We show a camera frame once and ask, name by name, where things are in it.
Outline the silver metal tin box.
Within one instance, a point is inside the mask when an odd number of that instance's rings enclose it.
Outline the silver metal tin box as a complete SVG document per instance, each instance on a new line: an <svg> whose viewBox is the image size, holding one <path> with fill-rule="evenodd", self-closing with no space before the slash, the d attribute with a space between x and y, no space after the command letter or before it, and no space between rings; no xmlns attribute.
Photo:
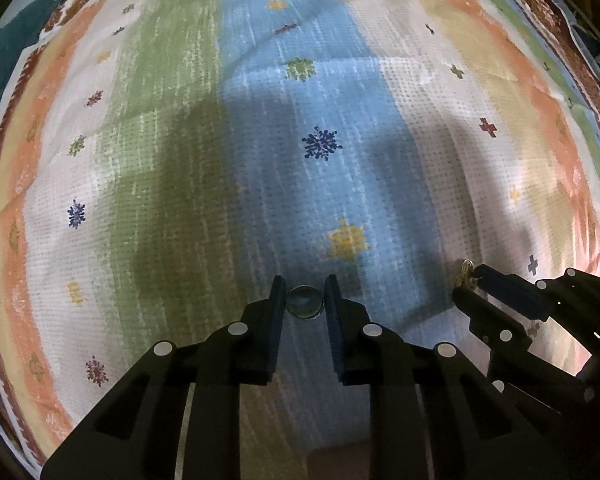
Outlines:
<svg viewBox="0 0 600 480"><path fill-rule="evenodd" d="M309 480L367 480L369 476L368 441L318 448L308 456Z"/></svg>

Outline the striped colourful cloth mat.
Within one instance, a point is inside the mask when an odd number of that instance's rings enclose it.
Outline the striped colourful cloth mat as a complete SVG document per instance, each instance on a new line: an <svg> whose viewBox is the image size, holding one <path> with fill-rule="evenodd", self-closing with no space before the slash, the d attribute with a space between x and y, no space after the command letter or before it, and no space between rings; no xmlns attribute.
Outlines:
<svg viewBox="0 0 600 480"><path fill-rule="evenodd" d="M483 364L464 259L600 276L600 84L550 0L60 0L0 102L0 434L36 478L278 274Z"/></svg>

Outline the teal pillow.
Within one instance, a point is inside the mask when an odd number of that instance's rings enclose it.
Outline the teal pillow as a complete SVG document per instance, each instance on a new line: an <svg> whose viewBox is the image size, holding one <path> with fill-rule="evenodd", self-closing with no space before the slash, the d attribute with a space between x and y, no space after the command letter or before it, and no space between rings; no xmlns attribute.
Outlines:
<svg viewBox="0 0 600 480"><path fill-rule="evenodd" d="M22 50L38 42L59 1L34 0L0 29L0 102Z"/></svg>

